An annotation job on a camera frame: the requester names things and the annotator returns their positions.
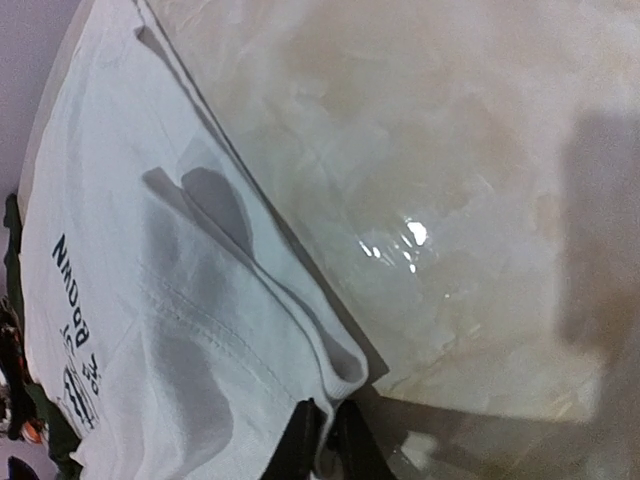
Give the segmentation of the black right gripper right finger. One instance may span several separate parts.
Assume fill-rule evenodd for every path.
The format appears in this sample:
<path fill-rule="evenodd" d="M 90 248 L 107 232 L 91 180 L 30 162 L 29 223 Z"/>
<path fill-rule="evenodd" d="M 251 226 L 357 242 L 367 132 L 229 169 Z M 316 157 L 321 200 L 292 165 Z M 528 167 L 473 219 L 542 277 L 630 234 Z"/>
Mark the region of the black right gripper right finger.
<path fill-rule="evenodd" d="M 343 479 L 397 479 L 353 400 L 345 401 L 338 408 L 327 446 L 337 454 Z"/>

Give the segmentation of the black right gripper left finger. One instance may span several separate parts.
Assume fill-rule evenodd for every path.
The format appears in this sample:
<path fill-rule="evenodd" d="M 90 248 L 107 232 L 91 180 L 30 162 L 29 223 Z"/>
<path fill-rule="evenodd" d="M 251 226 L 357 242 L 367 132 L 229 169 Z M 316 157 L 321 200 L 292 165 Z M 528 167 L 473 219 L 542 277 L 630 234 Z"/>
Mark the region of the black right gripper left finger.
<path fill-rule="evenodd" d="M 308 480 L 326 417 L 312 398 L 296 404 L 262 480 Z"/>

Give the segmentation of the orange white folded garment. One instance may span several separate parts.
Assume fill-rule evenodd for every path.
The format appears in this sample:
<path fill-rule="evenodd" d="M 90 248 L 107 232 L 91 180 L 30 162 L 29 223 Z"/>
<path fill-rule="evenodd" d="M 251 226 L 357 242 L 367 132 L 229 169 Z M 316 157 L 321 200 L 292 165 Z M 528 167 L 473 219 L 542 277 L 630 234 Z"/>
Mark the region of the orange white folded garment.
<path fill-rule="evenodd" d="M 24 440 L 32 444 L 43 443 L 42 432 L 43 424 L 37 419 L 26 421 L 21 429 L 21 434 Z"/>

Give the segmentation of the dark green garment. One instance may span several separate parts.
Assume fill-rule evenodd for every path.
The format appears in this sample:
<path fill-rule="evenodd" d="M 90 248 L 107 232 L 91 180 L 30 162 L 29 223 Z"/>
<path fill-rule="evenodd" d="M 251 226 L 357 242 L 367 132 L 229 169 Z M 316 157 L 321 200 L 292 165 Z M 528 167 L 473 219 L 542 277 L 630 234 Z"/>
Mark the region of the dark green garment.
<path fill-rule="evenodd" d="M 26 421 L 43 424 L 43 443 L 57 479 L 79 479 L 82 465 L 73 458 L 80 438 L 55 400 L 38 379 L 28 339 L 25 292 L 23 286 L 23 220 L 15 193 L 4 200 L 1 226 L 8 234 L 3 254 L 5 292 L 1 295 L 1 375 L 5 398 L 1 401 L 8 417 L 2 435 L 10 441 L 24 440 L 21 429 Z"/>

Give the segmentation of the navy blue garment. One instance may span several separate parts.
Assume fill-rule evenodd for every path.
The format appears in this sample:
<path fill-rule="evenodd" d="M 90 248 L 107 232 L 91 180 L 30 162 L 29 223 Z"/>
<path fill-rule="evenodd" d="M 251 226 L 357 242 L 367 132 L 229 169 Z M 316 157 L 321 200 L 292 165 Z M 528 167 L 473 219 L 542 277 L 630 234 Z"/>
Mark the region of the navy blue garment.
<path fill-rule="evenodd" d="M 7 460 L 8 480 L 39 480 L 33 468 L 22 459 L 10 456 Z"/>

